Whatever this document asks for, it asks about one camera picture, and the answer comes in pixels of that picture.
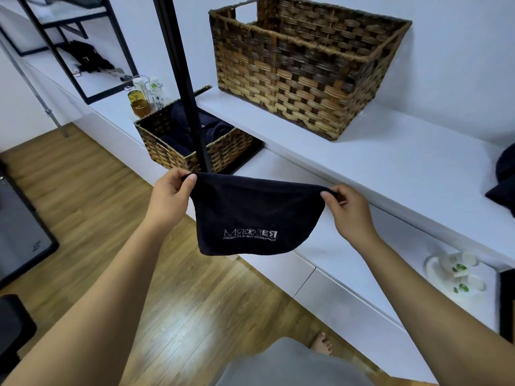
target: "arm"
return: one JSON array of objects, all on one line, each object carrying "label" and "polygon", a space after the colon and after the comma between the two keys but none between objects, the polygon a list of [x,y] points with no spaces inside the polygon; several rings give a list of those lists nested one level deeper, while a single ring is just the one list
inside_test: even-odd
[{"label": "arm", "polygon": [[438,382],[515,384],[515,347],[421,277],[377,234],[364,196],[345,184],[322,197],[338,232],[361,254]]},{"label": "arm", "polygon": [[42,337],[5,386],[118,385],[159,250],[196,181],[172,169],[154,187],[143,222],[84,296]]}]

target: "amber liquid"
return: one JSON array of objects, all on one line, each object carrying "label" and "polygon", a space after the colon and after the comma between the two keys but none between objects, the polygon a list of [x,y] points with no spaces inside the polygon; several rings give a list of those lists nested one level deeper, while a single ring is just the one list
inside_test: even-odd
[{"label": "amber liquid", "polygon": [[130,106],[132,107],[134,114],[139,118],[144,118],[152,111],[150,104],[145,99],[134,100],[130,103]]}]

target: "hand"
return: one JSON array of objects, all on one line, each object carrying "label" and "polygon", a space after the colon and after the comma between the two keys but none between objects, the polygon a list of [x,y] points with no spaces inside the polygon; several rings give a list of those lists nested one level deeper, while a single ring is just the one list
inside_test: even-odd
[{"label": "hand", "polygon": [[156,181],[147,214],[143,224],[159,230],[165,235],[177,225],[188,207],[197,175],[189,175],[184,181],[181,178],[189,172],[181,168],[173,168]]},{"label": "hand", "polygon": [[379,239],[367,199],[346,184],[336,185],[331,189],[338,192],[338,198],[326,191],[321,195],[333,213],[338,233],[355,249]]}]

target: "forearm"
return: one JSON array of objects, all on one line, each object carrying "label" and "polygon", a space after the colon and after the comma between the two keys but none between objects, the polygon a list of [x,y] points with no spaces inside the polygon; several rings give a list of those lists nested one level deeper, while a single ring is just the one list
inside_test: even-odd
[{"label": "forearm", "polygon": [[163,240],[164,233],[140,225],[5,385],[118,385]]},{"label": "forearm", "polygon": [[356,248],[441,385],[515,384],[515,349],[381,239]]}]

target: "gray clothing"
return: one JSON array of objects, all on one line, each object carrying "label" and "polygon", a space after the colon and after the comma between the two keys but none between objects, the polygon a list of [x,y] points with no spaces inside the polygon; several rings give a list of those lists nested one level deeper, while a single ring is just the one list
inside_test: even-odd
[{"label": "gray clothing", "polygon": [[211,386],[373,386],[351,363],[314,352],[283,337],[263,353],[244,357],[213,379]]}]

